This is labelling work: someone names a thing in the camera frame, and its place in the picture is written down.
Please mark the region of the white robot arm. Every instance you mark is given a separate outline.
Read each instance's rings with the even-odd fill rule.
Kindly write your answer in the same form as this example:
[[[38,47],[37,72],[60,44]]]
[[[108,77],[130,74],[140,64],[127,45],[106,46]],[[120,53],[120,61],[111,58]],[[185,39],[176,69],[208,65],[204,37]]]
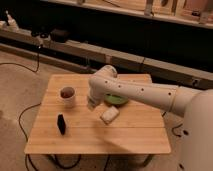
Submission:
[[[88,107],[106,94],[117,95],[182,116],[183,133],[178,171],[213,171],[213,89],[123,81],[105,65],[88,79]]]

